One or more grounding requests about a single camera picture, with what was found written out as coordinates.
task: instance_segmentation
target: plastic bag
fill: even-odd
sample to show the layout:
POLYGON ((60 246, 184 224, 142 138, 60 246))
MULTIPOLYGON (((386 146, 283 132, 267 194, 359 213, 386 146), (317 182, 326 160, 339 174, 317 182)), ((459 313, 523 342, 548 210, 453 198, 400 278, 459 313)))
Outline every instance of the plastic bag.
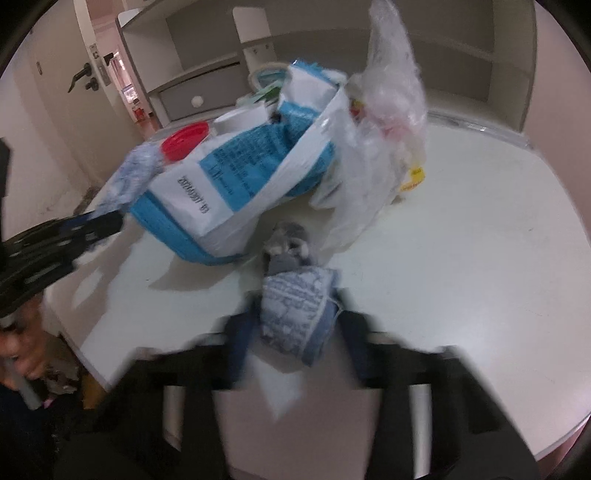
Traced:
POLYGON ((182 259, 207 265, 236 260, 259 216, 286 195, 312 189, 330 164, 325 124, 334 111, 348 107, 349 99, 319 67, 290 68, 279 124, 201 143, 156 177, 131 209, 182 259))
POLYGON ((424 178, 427 109, 407 32, 389 0, 373 0, 369 16, 368 65, 348 84, 360 121, 346 111, 333 115, 336 161, 310 200, 335 209, 323 248, 349 245, 400 190, 424 178))

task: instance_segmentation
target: red lid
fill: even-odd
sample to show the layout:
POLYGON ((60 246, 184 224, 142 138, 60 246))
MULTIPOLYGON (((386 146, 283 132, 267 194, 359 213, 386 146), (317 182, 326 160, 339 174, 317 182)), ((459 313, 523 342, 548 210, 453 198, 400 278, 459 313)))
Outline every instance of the red lid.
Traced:
POLYGON ((164 140, 160 149, 168 161, 179 161, 189 155, 208 134, 209 125, 207 122, 197 122, 168 137, 164 140))

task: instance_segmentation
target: door lock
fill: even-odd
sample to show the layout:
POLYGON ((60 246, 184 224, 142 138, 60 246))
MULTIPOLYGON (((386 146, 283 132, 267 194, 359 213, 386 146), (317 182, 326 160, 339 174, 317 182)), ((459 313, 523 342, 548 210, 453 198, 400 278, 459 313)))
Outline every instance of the door lock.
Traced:
POLYGON ((84 86, 86 90, 90 90, 92 88, 93 92, 97 92, 99 90, 99 82, 96 80, 96 77, 92 77, 90 81, 84 86))

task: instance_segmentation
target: white door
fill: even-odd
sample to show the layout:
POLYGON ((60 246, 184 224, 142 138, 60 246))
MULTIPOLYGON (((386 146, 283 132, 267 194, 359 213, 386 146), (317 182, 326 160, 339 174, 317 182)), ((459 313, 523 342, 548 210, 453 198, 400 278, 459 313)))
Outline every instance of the white door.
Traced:
POLYGON ((27 49, 58 132, 91 181, 102 185, 142 137, 114 85, 104 84, 98 69, 104 61, 89 56, 93 43, 85 0, 59 0, 36 23, 27 49), (72 77, 85 63, 90 63, 92 75, 82 77, 68 93, 72 77), (96 91, 86 88, 92 79, 98 83, 96 91))

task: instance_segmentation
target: yellow label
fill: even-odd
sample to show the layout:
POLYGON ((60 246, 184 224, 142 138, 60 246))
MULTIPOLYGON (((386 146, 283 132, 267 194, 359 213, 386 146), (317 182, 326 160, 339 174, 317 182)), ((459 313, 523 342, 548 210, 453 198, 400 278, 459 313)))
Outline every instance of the yellow label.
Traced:
POLYGON ((423 167, 411 168, 409 177, 409 181, 403 183, 400 187, 401 192, 408 192, 423 182, 425 179, 425 171, 423 170, 423 167))

